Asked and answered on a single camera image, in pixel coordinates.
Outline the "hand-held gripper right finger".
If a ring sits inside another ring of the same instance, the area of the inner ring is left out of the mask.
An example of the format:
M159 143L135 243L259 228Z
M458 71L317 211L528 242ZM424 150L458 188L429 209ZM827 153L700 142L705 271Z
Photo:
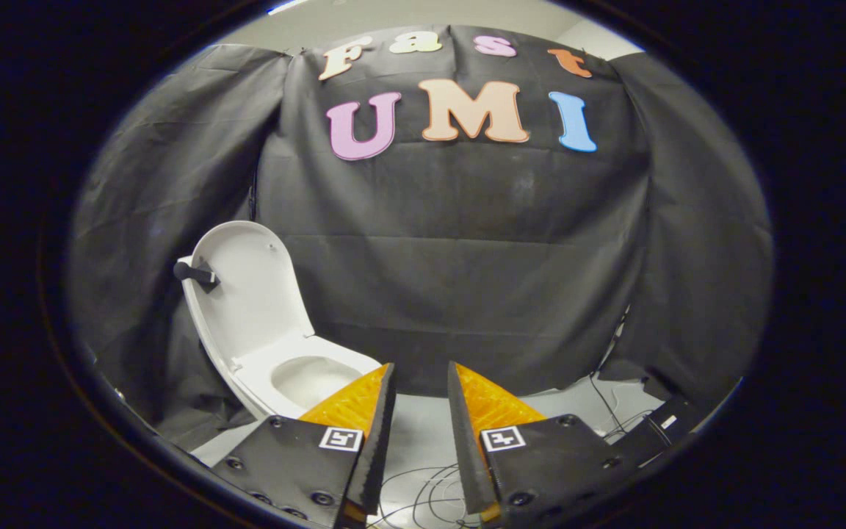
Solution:
M637 456L577 415L547 417L457 362L447 391L461 488L483 528L555 528L627 486Z

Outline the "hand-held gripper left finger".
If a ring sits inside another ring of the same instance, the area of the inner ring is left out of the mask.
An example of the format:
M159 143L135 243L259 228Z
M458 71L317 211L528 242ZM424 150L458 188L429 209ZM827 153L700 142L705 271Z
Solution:
M212 466L261 505L320 528L356 528L380 505L395 366L362 375L297 419L272 415Z

